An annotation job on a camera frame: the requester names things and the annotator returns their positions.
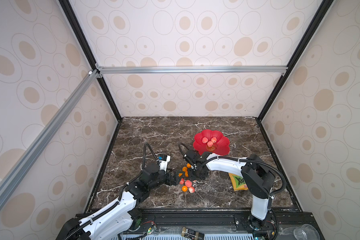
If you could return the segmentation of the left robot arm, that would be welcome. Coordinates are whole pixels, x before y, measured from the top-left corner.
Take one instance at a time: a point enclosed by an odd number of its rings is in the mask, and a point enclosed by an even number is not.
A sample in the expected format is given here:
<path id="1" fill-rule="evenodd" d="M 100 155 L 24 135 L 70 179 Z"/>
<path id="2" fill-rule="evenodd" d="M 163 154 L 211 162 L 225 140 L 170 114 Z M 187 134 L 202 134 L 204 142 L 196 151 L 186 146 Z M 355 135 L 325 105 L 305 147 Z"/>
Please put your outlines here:
<path id="1" fill-rule="evenodd" d="M 141 221 L 141 213 L 136 207 L 149 197 L 151 190 L 162 185 L 179 184 L 178 175 L 167 169 L 171 156 L 156 155 L 148 143 L 144 144 L 143 150 L 146 149 L 151 151 L 156 161 L 145 165 L 144 152 L 142 171 L 122 187 L 119 197 L 85 218 L 68 220 L 57 240 L 108 240 L 116 237 Z"/>

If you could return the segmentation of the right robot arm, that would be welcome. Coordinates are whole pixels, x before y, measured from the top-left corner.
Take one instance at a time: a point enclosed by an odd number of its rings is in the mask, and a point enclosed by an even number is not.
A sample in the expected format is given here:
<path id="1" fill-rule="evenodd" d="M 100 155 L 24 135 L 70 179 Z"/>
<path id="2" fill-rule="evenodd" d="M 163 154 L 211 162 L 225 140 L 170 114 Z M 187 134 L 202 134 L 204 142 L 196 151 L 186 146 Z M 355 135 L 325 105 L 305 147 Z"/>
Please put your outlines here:
<path id="1" fill-rule="evenodd" d="M 191 165 L 188 174 L 192 181 L 207 179 L 211 171 L 242 177 L 252 194 L 248 225 L 254 231 L 260 231 L 265 227 L 274 196 L 287 187 L 286 178 L 278 169 L 254 154 L 247 158 L 233 158 L 211 152 L 200 155 L 183 143 L 179 143 L 178 146 L 183 159 Z"/>

